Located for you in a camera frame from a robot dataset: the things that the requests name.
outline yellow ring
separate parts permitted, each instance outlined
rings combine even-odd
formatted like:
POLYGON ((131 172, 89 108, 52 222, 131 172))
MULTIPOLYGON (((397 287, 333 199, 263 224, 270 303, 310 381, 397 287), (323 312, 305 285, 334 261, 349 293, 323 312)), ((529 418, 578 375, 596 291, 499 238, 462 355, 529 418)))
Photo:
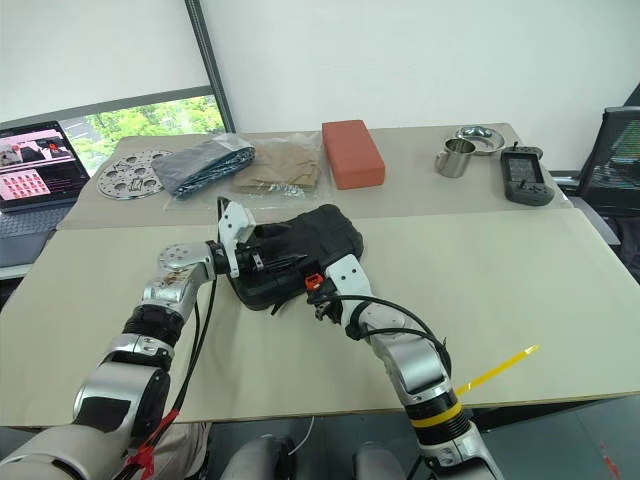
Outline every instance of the yellow ring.
POLYGON ((462 410, 462 404, 460 402, 457 402, 449 410, 439 413, 438 415, 434 415, 433 417, 422 418, 420 420, 413 420, 413 419, 409 419, 409 420, 411 421, 411 425, 413 425, 416 428, 434 427, 436 425, 440 425, 441 423, 446 422, 447 420, 451 420, 453 417, 459 414, 461 410, 462 410))

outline laptop keyboard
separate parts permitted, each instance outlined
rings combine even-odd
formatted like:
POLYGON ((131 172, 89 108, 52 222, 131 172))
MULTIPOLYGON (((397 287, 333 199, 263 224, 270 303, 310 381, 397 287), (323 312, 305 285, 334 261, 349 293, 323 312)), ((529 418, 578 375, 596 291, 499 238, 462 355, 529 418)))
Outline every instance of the laptop keyboard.
POLYGON ((66 206, 0 215, 0 238, 51 231, 66 217, 69 210, 70 207, 66 206))

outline metal plate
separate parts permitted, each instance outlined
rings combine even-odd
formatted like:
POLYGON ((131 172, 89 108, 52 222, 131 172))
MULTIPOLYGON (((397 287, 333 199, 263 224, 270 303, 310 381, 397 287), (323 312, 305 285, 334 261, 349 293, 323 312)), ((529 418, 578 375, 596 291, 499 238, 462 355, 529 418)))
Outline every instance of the metal plate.
POLYGON ((115 200, 131 200, 158 193, 163 187, 151 168, 151 161, 171 153, 144 150, 113 160, 98 177, 98 191, 115 200))

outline orange sponge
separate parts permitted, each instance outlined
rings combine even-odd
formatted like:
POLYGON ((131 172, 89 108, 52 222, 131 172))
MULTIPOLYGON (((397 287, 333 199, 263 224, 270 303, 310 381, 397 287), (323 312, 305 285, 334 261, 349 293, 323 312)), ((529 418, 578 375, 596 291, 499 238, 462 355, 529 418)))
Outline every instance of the orange sponge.
POLYGON ((384 182, 384 162, 362 120, 322 124, 322 140, 340 190, 384 182))

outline handheld device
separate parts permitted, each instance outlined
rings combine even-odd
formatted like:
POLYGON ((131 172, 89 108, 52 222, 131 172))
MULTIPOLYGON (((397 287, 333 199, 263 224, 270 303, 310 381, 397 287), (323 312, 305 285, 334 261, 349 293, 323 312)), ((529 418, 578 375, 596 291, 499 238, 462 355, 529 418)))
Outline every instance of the handheld device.
POLYGON ((538 147, 519 147, 518 142, 502 151, 500 163, 508 200, 539 207, 553 199, 553 188, 544 183, 541 157, 542 150, 538 147))

